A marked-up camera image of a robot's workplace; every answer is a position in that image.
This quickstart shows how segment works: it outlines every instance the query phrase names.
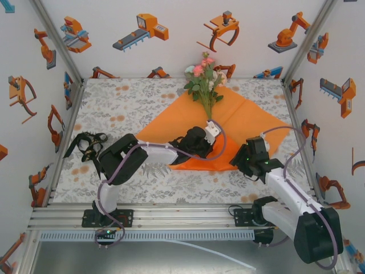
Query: flower bouquet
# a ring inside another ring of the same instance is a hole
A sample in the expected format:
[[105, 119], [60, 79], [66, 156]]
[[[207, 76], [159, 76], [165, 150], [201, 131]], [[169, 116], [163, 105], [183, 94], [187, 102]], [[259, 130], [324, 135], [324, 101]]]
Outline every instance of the flower bouquet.
[[208, 118], [211, 119], [212, 107], [223, 99], [223, 95], [218, 95], [215, 89], [217, 86], [223, 86], [227, 82], [227, 77], [220, 70], [214, 71], [215, 62], [209, 58], [209, 53], [204, 52], [203, 57], [200, 65], [189, 66], [185, 70], [189, 83], [184, 86], [184, 89], [192, 95], [193, 101], [199, 100]]

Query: orange napkin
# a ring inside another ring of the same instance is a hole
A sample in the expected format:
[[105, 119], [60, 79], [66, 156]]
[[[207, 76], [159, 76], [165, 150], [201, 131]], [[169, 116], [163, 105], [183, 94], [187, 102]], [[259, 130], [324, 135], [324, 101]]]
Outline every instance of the orange napkin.
[[[262, 110], [251, 100], [245, 99], [227, 87], [218, 87], [216, 91], [219, 95], [224, 95], [224, 98], [213, 106], [212, 119], [223, 127], [228, 137], [224, 154], [209, 162], [189, 159], [183, 164], [170, 166], [171, 169], [235, 170], [236, 168], [231, 166], [229, 161], [234, 158], [246, 139], [256, 137], [273, 127], [287, 126], [286, 123]], [[207, 119], [201, 103], [193, 102], [191, 95], [185, 92], [141, 130], [136, 137], [145, 142], [170, 142], [179, 136], [185, 136], [188, 129], [194, 126], [205, 128]], [[288, 132], [289, 129], [283, 129], [272, 131], [266, 135], [265, 140], [270, 144], [270, 156], [275, 153]], [[223, 138], [220, 135], [208, 158], [217, 155], [222, 146]]]

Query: patterned fabric surface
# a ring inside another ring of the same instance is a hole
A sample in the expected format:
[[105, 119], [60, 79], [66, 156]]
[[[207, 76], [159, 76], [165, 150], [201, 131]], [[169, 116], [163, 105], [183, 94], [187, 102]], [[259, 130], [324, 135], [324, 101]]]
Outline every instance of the patterned fabric surface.
[[[127, 133], [137, 134], [184, 90], [185, 79], [89, 79], [72, 133], [104, 132], [104, 148]], [[279, 80], [231, 79], [226, 85], [263, 110], [291, 124]], [[274, 155], [282, 163], [298, 149], [293, 131]], [[90, 203], [96, 197], [99, 177], [92, 161], [82, 163], [77, 148], [64, 160], [54, 203]], [[289, 174], [309, 193], [300, 155]], [[143, 164], [121, 187], [121, 203], [250, 203], [276, 196], [267, 185], [252, 182], [239, 171], [172, 171], [164, 164]]]

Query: pink flower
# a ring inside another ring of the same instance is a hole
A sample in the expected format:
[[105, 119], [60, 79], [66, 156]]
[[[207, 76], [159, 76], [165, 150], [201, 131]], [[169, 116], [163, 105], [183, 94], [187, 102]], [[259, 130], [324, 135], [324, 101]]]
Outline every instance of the pink flower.
[[205, 67], [206, 65], [210, 65], [213, 62], [214, 60], [212, 58], [205, 58], [201, 61], [201, 66]]
[[203, 73], [203, 67], [201, 65], [197, 65], [195, 66], [195, 68], [193, 69], [194, 72], [194, 76], [198, 77], [200, 74]]

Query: white cable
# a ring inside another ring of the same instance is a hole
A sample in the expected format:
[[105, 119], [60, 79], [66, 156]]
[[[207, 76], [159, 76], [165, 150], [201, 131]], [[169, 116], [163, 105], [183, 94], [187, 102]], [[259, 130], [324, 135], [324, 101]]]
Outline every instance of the white cable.
[[204, 247], [200, 247], [199, 245], [186, 243], [186, 242], [184, 242], [184, 241], [174, 241], [174, 240], [161, 240], [161, 241], [166, 241], [166, 242], [168, 242], [168, 243], [173, 243], [173, 244], [182, 244], [182, 245], [187, 245], [187, 246], [189, 246], [189, 247], [193, 247], [193, 248], [197, 248], [197, 249], [200, 249], [200, 250], [203, 250], [203, 251], [207, 251], [207, 252], [209, 252], [209, 253], [212, 253], [212, 254], [215, 254], [215, 255], [221, 256], [221, 257], [223, 257], [223, 258], [226, 258], [226, 259], [228, 259], [228, 260], [231, 260], [231, 261], [233, 261], [233, 262], [235, 262], [235, 263], [237, 263], [237, 264], [240, 264], [240, 265], [242, 265], [242, 266], [244, 266], [244, 267], [247, 267], [247, 268], [251, 268], [251, 269], [253, 269], [253, 270], [256, 270], [256, 267], [253, 267], [253, 266], [251, 266], [251, 265], [249, 265], [249, 264], [245, 264], [244, 262], [239, 261], [239, 260], [236, 260], [236, 259], [234, 259], [234, 258], [232, 258], [232, 257], [229, 257], [229, 256], [227, 256], [227, 255], [223, 254], [223, 253], [219, 253], [219, 252], [214, 251], [214, 250], [211, 250], [211, 249], [207, 249], [207, 248], [204, 248]]

